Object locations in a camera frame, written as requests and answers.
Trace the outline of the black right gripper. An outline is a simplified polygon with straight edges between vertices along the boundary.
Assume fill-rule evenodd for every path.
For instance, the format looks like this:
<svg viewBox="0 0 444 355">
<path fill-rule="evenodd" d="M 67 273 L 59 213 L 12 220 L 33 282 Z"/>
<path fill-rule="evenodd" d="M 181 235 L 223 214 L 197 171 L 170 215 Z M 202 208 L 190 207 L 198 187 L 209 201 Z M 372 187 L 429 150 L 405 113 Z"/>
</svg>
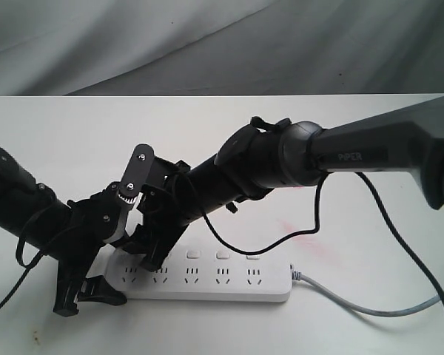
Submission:
<svg viewBox="0 0 444 355">
<path fill-rule="evenodd" d="M 128 254 L 145 254 L 139 266 L 147 271 L 157 271 L 174 248 L 185 227 L 178 221 L 180 209 L 175 197 L 175 183 L 180 173 L 190 166 L 180 160 L 171 163 L 162 158 L 154 159 L 143 186 L 143 197 L 137 210 L 143 222 L 132 234 L 131 241 L 123 248 Z"/>
</svg>

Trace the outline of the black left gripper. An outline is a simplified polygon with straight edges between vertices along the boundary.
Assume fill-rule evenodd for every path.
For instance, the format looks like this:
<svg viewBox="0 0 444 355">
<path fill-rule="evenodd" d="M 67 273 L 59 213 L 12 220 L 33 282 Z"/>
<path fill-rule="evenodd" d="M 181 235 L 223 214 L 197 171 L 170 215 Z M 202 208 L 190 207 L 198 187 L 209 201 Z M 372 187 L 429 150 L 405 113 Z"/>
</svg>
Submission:
<svg viewBox="0 0 444 355">
<path fill-rule="evenodd" d="M 77 302 L 99 302 L 120 306 L 127 297 L 98 275 L 86 278 L 87 272 L 103 243 L 93 234 L 90 218 L 96 204 L 90 200 L 70 201 L 70 218 L 51 245 L 51 256 L 58 261 L 53 312 L 62 317 L 78 313 Z M 116 249 L 123 248 L 131 238 L 127 231 L 120 237 L 104 240 Z"/>
</svg>

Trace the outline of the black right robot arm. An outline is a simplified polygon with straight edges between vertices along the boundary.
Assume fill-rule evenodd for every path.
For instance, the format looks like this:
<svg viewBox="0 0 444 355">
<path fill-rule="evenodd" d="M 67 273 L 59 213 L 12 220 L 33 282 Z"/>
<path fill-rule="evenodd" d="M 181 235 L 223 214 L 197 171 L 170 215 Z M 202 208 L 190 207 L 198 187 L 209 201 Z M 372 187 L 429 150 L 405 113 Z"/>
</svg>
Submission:
<svg viewBox="0 0 444 355">
<path fill-rule="evenodd" d="M 155 158 L 131 163 L 144 219 L 115 246 L 161 267 L 187 226 L 272 190 L 316 186 L 332 172 L 408 172 L 433 209 L 444 206 L 444 96 L 331 129 L 255 116 L 196 167 Z"/>
</svg>

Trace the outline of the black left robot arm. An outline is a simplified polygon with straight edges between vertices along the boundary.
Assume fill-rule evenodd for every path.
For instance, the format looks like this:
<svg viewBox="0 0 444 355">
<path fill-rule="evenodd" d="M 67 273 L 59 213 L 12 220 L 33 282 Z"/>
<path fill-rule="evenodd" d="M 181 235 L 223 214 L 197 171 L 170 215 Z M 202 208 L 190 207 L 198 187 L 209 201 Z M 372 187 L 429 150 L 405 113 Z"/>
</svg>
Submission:
<svg viewBox="0 0 444 355">
<path fill-rule="evenodd" d="M 78 302 L 123 305 L 127 297 L 103 276 L 88 277 L 100 249 L 125 236 L 129 206 L 118 184 L 62 203 L 0 147 L 0 227 L 17 236 L 16 261 L 29 273 L 44 256 L 58 262 L 54 313 L 71 317 Z"/>
</svg>

